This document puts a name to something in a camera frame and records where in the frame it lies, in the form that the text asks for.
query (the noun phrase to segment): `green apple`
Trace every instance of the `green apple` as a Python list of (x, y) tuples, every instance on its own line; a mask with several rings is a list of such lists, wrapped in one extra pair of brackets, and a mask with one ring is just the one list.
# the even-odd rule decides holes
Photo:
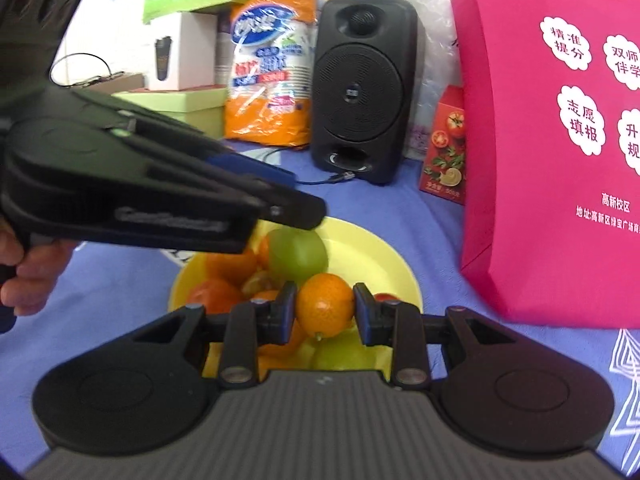
[(376, 351), (364, 346), (357, 328), (350, 328), (318, 342), (312, 370), (374, 370)]
[(315, 274), (326, 272), (329, 256), (315, 231), (281, 227), (269, 233), (269, 273), (278, 286), (302, 286)]

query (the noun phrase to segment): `white wall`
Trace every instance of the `white wall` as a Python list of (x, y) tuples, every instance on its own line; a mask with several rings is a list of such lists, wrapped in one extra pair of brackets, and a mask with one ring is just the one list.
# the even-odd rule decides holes
[[(143, 72), (153, 63), (148, 26), (142, 24), (144, 0), (82, 0), (58, 58), (89, 52), (103, 58), (114, 72)], [(106, 74), (99, 60), (73, 56), (53, 71), (60, 84), (71, 84)]]

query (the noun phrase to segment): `bowl of fruit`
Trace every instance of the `bowl of fruit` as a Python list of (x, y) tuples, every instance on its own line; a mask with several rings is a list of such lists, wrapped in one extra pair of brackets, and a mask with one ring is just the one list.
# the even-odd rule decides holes
[[(351, 287), (363, 282), (379, 301), (422, 309), (420, 287), (390, 245), (343, 220), (326, 218), (314, 231), (263, 221), (242, 254), (196, 254), (175, 280), (169, 310), (201, 303), (222, 314), (242, 301), (273, 300), (286, 281), (298, 286), (296, 319), (286, 345), (258, 349), (261, 378), (271, 369), (377, 369), (388, 377), (391, 349), (362, 345)], [(215, 377), (221, 350), (211, 345), (205, 377)]]

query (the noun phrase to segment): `red box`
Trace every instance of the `red box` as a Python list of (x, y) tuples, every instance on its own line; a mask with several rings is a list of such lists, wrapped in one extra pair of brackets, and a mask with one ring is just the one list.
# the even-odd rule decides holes
[(465, 109), (462, 88), (444, 91), (431, 128), (420, 175), (421, 191), (465, 203)]

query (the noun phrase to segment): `white and orange bag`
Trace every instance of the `white and orange bag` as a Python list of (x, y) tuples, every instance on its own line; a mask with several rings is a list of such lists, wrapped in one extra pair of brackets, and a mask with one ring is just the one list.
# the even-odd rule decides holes
[(249, 0), (232, 14), (227, 139), (308, 144), (315, 19), (316, 0)]

